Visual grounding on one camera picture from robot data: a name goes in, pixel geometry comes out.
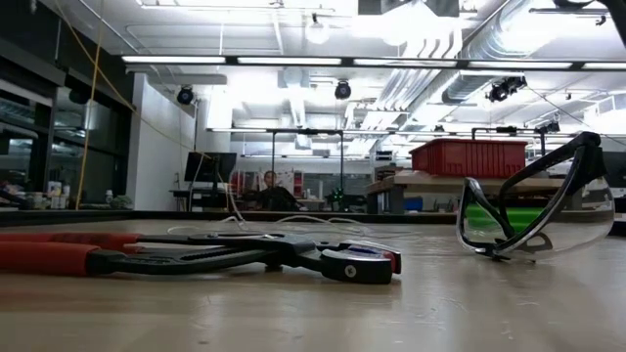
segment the workbench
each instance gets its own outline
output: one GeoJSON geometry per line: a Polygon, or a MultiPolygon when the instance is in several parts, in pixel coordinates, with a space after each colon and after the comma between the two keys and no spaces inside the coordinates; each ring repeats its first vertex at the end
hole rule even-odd
{"type": "MultiPolygon", "coordinates": [[[[367,187],[368,213],[391,214],[405,213],[405,198],[417,197],[420,194],[459,195],[463,190],[465,178],[431,176],[424,172],[412,174],[398,174],[389,176],[382,181],[370,184],[367,187]]],[[[479,179],[482,191],[486,195],[497,195],[506,179],[479,179]]],[[[555,190],[560,187],[562,180],[547,178],[528,178],[515,185],[514,193],[539,193],[555,190]]]]}
{"type": "MultiPolygon", "coordinates": [[[[156,235],[171,226],[225,225],[129,220],[0,233],[156,235]]],[[[321,224],[292,226],[310,229],[318,241],[340,239],[321,224]]],[[[322,344],[345,352],[413,352],[416,346],[438,352],[615,352],[626,346],[625,238],[530,265],[495,263],[463,250],[451,225],[368,226],[380,236],[368,240],[402,251],[402,275],[391,285],[339,283],[305,269],[265,272],[261,264],[186,277],[0,273],[2,351],[312,352],[322,344]],[[399,231],[417,233],[397,238],[399,231]]]]}

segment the pliers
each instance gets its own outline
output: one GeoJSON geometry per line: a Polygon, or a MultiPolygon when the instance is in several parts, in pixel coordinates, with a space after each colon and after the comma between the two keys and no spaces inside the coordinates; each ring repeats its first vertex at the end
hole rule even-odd
{"type": "Polygon", "coordinates": [[[316,243],[304,236],[273,234],[0,234],[3,270],[73,276],[185,275],[253,262],[304,267],[330,279],[361,284],[388,284],[392,274],[401,272],[400,252],[372,242],[316,243]],[[219,246],[188,250],[138,243],[219,246]]]}

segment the pillar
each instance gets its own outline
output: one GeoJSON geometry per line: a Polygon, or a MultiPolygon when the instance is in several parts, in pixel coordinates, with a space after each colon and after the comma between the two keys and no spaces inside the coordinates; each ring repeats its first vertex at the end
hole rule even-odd
{"type": "Polygon", "coordinates": [[[229,153],[231,134],[207,132],[206,128],[231,128],[233,105],[226,86],[212,86],[198,106],[196,150],[208,153],[229,153]]]}

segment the red plier handle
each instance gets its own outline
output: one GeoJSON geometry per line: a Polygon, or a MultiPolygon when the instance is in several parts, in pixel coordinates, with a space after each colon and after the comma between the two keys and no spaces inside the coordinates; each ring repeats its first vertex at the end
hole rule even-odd
{"type": "Polygon", "coordinates": [[[0,242],[0,270],[87,276],[87,257],[98,249],[91,244],[0,242]]]}
{"type": "Polygon", "coordinates": [[[143,235],[128,233],[12,233],[0,234],[0,245],[7,242],[56,242],[96,245],[101,249],[110,249],[134,254],[142,249],[141,246],[128,245],[137,243],[143,235]]]}

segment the light fixture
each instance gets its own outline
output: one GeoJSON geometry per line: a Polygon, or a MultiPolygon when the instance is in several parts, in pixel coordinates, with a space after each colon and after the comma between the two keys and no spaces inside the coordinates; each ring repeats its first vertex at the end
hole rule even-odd
{"type": "Polygon", "coordinates": [[[265,128],[207,128],[208,132],[230,132],[230,133],[266,133],[265,128]]]}
{"type": "Polygon", "coordinates": [[[357,66],[388,66],[388,67],[404,67],[404,66],[416,66],[416,67],[454,67],[457,62],[454,60],[415,60],[415,59],[354,59],[354,64],[357,66]]]}
{"type": "Polygon", "coordinates": [[[503,102],[510,95],[517,93],[517,89],[521,89],[526,85],[525,77],[507,77],[499,83],[492,84],[491,91],[486,94],[485,98],[491,103],[503,102]]]}
{"type": "Polygon", "coordinates": [[[392,131],[380,131],[380,130],[347,130],[343,131],[344,135],[388,135],[392,131]]]}
{"type": "MultiPolygon", "coordinates": [[[[253,157],[253,158],[272,158],[270,154],[242,154],[241,157],[253,157]]],[[[331,158],[331,159],[339,159],[340,155],[288,155],[288,154],[275,154],[274,158],[331,158]]],[[[366,160],[369,159],[368,156],[362,156],[357,154],[344,155],[344,160],[366,160]]]]}
{"type": "Polygon", "coordinates": [[[250,11],[255,13],[311,13],[331,16],[335,14],[332,8],[307,7],[277,7],[277,6],[232,6],[232,5],[145,5],[141,0],[135,0],[144,10],[173,10],[173,11],[250,11]]]}
{"type": "Polygon", "coordinates": [[[524,61],[472,61],[468,67],[472,68],[507,68],[507,69],[525,69],[525,68],[544,68],[544,69],[563,69],[570,68],[572,63],[564,62],[524,62],[524,61]]]}
{"type": "Polygon", "coordinates": [[[339,58],[290,58],[290,57],[240,57],[242,65],[294,65],[294,66],[339,66],[339,58]]]}
{"type": "Polygon", "coordinates": [[[626,63],[586,63],[584,69],[626,69],[626,63]]]}
{"type": "Polygon", "coordinates": [[[524,72],[521,71],[499,71],[499,70],[468,70],[459,71],[461,76],[488,76],[488,77],[523,77],[524,72]]]}
{"type": "Polygon", "coordinates": [[[324,44],[331,37],[329,27],[325,22],[319,22],[317,14],[311,15],[311,23],[306,26],[306,39],[313,44],[324,44]]]}
{"type": "Polygon", "coordinates": [[[140,56],[126,55],[121,59],[127,64],[147,64],[147,65],[207,65],[225,64],[226,58],[219,56],[140,56]]]}

